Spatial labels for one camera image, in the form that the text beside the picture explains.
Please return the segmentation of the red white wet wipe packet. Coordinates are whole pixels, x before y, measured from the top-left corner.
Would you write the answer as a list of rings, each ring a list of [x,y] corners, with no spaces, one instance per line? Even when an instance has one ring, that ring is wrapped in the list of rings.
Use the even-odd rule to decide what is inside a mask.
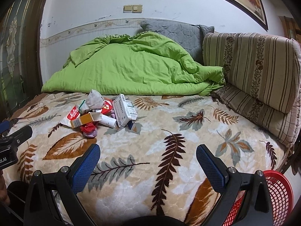
[[[79,108],[74,106],[70,112],[60,121],[60,124],[71,127],[71,121],[77,119],[80,116]]]

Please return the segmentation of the red crinkled snack wrapper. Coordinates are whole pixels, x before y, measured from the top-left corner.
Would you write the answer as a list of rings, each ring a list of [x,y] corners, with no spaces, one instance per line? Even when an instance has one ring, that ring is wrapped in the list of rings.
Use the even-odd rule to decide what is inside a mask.
[[[97,122],[89,122],[80,126],[80,129],[85,134],[91,134],[97,130]]]

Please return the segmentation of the purple wrapper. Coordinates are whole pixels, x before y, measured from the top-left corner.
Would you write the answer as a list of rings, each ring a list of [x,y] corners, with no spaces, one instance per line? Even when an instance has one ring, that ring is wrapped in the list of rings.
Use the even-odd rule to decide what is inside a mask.
[[[90,132],[90,133],[84,132],[83,134],[86,138],[95,138],[97,136],[97,130],[94,130],[93,132]]]

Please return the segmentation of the orange white small box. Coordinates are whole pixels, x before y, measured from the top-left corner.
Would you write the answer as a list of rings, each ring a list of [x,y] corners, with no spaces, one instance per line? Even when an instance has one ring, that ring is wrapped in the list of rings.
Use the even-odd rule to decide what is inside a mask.
[[[102,120],[102,114],[98,112],[90,112],[70,121],[71,127],[77,128],[90,122],[98,122]]]

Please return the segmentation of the white sock green trim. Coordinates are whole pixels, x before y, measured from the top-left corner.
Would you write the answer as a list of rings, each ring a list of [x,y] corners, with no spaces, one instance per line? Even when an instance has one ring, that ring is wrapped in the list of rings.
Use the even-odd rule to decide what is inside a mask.
[[[98,91],[91,89],[87,98],[79,106],[79,112],[85,114],[91,110],[101,109],[104,103],[105,100],[102,95]]]

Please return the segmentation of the white spray bottle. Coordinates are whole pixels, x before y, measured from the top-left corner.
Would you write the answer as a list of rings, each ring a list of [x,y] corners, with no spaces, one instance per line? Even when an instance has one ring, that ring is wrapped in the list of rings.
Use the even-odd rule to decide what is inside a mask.
[[[112,117],[102,115],[102,120],[100,120],[98,123],[101,125],[104,125],[106,127],[114,129],[115,126],[117,125],[117,120]]]

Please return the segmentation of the red white torn carton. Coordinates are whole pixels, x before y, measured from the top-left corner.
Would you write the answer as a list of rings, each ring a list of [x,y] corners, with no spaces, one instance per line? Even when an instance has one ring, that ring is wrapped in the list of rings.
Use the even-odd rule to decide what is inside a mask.
[[[113,101],[109,98],[104,98],[104,105],[101,109],[94,109],[93,112],[101,113],[103,115],[111,115],[111,112],[113,110]]]

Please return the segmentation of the white blue medicine box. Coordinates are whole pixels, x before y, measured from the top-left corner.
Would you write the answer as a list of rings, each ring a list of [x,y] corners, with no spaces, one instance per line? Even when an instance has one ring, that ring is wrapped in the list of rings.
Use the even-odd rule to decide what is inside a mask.
[[[129,121],[132,120],[125,96],[120,94],[113,101],[113,109],[115,112],[117,124],[119,128],[124,128]]]

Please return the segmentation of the striped floral lower cushion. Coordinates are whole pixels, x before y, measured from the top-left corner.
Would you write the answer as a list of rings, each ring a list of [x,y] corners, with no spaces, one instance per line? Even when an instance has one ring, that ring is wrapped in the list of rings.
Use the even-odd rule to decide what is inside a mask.
[[[221,103],[270,132],[277,140],[291,148],[300,133],[300,96],[289,113],[278,111],[230,84],[211,92]]]

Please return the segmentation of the striped floral cushion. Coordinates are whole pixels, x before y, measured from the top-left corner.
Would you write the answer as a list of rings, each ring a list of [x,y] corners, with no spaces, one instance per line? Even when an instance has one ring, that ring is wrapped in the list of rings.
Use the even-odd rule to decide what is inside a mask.
[[[270,132],[277,140],[291,148],[300,133],[300,96],[289,113],[278,111],[230,84],[211,92],[221,103]]]
[[[209,33],[204,64],[220,66],[226,82],[262,103],[289,113],[300,90],[300,44],[259,33]]]

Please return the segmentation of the leaf pattern bed blanket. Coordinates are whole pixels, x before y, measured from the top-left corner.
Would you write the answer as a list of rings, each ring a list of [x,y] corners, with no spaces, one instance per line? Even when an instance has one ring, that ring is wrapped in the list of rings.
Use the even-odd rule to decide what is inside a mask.
[[[4,179],[29,182],[36,170],[53,173],[96,143],[100,160],[78,197],[98,225],[146,215],[200,225],[219,198],[196,159],[200,144],[243,173],[277,169],[284,157],[270,134],[210,96],[129,96],[138,114],[134,127],[100,125],[89,139],[61,123],[86,97],[41,95],[15,113],[12,132],[29,125],[33,134]]]

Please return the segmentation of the dark wooden glass door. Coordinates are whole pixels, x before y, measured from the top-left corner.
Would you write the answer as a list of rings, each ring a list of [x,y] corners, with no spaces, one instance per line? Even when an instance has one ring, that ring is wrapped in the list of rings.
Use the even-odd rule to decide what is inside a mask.
[[[46,0],[1,0],[1,119],[40,94],[40,28]]]

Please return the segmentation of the white printed small box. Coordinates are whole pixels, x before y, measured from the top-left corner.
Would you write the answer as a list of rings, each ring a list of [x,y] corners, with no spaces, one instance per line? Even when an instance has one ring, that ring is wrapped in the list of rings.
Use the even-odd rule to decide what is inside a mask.
[[[136,120],[138,117],[138,114],[135,110],[133,103],[130,100],[126,100],[125,102],[127,103],[127,107],[128,107],[128,111],[130,113],[131,119]]]

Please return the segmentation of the striped floral upper cushion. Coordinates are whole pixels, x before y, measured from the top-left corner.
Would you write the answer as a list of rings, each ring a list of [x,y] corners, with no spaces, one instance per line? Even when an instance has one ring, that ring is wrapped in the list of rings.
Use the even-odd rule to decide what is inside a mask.
[[[300,44],[259,33],[209,33],[204,64],[220,66],[226,82],[262,103],[289,113],[300,90]]]

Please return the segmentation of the green duvet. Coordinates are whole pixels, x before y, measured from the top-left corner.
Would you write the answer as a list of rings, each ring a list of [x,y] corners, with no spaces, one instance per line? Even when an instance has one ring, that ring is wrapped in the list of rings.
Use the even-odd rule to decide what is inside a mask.
[[[155,32],[97,37],[70,52],[42,92],[207,96],[225,84],[220,66],[203,66]]]

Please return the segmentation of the wooden cabinet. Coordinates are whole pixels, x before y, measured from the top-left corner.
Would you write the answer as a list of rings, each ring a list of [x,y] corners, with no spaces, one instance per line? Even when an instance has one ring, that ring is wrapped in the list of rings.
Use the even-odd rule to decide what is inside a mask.
[[[285,37],[295,39],[301,44],[301,30],[296,21],[291,17],[280,16],[279,18],[284,29]]]

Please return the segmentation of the grey quilted pillow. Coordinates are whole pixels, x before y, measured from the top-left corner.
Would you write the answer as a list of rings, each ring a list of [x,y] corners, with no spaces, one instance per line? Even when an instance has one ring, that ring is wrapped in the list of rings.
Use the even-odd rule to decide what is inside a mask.
[[[183,47],[194,59],[203,64],[203,40],[208,33],[214,33],[214,26],[187,24],[164,19],[145,19],[140,22],[143,31],[152,31],[168,37]]]

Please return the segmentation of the beige wall switch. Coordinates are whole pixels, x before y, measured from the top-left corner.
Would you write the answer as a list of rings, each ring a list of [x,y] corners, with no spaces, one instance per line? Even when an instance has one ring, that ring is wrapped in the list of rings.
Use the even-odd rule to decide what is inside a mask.
[[[142,13],[142,5],[124,5],[123,13]]]

